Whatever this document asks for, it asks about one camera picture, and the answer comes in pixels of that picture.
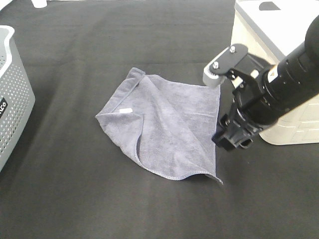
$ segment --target microfiber cloth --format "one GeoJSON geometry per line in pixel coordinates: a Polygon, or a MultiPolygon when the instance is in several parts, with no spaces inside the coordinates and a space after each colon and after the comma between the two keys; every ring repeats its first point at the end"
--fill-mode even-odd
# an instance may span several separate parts
{"type": "Polygon", "coordinates": [[[171,180],[216,177],[219,87],[171,82],[132,68],[96,115],[103,131],[140,167],[171,180]]]}

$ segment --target gray plastic basket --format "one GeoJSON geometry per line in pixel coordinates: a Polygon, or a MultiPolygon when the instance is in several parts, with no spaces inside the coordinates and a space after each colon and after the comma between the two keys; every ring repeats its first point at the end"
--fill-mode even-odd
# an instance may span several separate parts
{"type": "Polygon", "coordinates": [[[14,29],[0,26],[0,171],[34,105],[34,94],[13,40],[14,29]]]}

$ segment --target bolt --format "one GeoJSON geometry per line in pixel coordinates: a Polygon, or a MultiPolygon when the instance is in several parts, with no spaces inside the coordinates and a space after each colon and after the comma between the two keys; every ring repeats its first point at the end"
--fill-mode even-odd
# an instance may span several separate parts
{"type": "Polygon", "coordinates": [[[217,62],[217,61],[214,61],[214,63],[213,63],[213,68],[214,68],[214,69],[218,69],[218,67],[219,67],[218,62],[217,62]]]}
{"type": "Polygon", "coordinates": [[[229,52],[230,52],[230,53],[235,53],[235,50],[236,50],[235,46],[231,46],[231,47],[229,48],[229,52]]]}

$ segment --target black fabric surface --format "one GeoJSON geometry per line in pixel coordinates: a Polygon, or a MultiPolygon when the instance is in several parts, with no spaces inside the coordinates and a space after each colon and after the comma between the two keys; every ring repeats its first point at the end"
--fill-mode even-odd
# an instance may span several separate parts
{"type": "MultiPolygon", "coordinates": [[[[1,239],[319,237],[318,144],[217,149],[217,176],[169,181],[126,158],[94,115],[128,71],[202,85],[231,38],[234,0],[15,0],[0,24],[36,102],[0,173],[1,239]]],[[[232,87],[222,85],[220,114],[232,87]]]]}

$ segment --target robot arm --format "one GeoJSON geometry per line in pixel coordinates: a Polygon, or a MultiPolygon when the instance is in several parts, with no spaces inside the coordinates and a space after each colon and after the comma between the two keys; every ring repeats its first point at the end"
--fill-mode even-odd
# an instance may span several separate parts
{"type": "Polygon", "coordinates": [[[248,53],[242,44],[222,51],[204,69],[203,81],[217,87],[224,79],[240,77],[229,114],[217,125],[212,140],[232,150],[247,148],[252,137],[275,124],[279,117],[319,93],[319,16],[305,41],[278,65],[248,53]]]}

